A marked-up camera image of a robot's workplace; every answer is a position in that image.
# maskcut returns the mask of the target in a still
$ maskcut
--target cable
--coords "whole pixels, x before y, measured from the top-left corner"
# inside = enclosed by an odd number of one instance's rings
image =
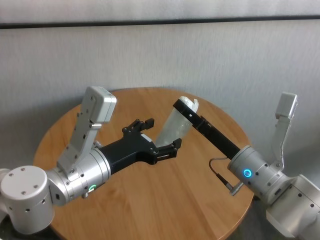
[[[232,189],[232,185],[223,177],[221,176],[219,173],[217,173],[213,167],[211,166],[211,162],[214,161],[214,160],[225,160],[227,159],[227,157],[214,157],[214,158],[211,158],[210,161],[209,161],[209,167],[211,169],[211,171],[216,175],[216,177],[229,189],[231,190]]]
[[[211,169],[211,171],[215,174],[215,175],[217,175],[218,173],[213,169],[213,167],[211,166],[211,162],[212,161],[214,161],[214,160],[226,160],[227,159],[227,157],[225,156],[225,157],[213,157],[213,158],[211,158],[210,159],[210,161],[209,161],[209,168]]]

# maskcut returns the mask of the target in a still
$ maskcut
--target black cable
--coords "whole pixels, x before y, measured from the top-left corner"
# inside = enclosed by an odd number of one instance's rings
[[[228,187],[227,185],[230,185],[229,182],[223,177],[221,176],[219,173],[217,173],[214,168],[212,167],[211,165],[211,162],[214,161],[214,160],[226,160],[227,157],[213,157],[209,160],[209,168],[211,169],[211,171],[216,175],[216,177],[226,186]]]

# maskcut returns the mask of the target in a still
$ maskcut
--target blue led ring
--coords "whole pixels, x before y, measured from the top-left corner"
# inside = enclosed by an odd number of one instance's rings
[[[250,169],[245,169],[243,171],[243,175],[246,177],[246,178],[250,178],[252,176],[252,172]]]

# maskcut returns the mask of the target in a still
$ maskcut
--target metal bracket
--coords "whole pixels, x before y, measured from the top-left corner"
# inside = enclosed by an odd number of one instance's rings
[[[291,126],[291,119],[294,117],[298,103],[297,98],[296,94],[283,92],[275,111],[275,118],[278,119],[278,122],[275,125],[276,129],[271,144],[275,156],[275,161],[271,164],[271,167],[277,171],[282,171],[285,167],[283,147]]]
[[[77,163],[89,154],[98,130],[110,121],[116,103],[116,97],[103,87],[86,89],[71,140],[57,162],[70,182],[79,178]]]

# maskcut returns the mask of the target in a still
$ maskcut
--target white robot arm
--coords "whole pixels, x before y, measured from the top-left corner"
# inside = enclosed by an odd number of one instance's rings
[[[110,121],[116,102],[104,88],[88,87],[57,167],[48,171],[31,165],[0,169],[0,211],[9,215],[15,230],[29,235],[45,229],[54,217],[53,205],[88,197],[112,174],[135,162],[153,165],[177,156],[181,139],[156,147],[141,133],[154,126],[152,118],[145,122],[136,119],[122,129],[123,138],[109,145],[94,143],[99,128]]]
[[[282,173],[283,145],[297,106],[297,95],[286,92],[281,95],[275,113],[278,122],[272,140],[275,161],[271,165],[251,146],[239,149],[182,101],[177,100],[173,106],[231,160],[228,169],[240,180],[236,186],[216,173],[231,195],[246,185],[268,206],[266,218],[281,234],[320,240],[320,189],[303,175],[288,177]]]

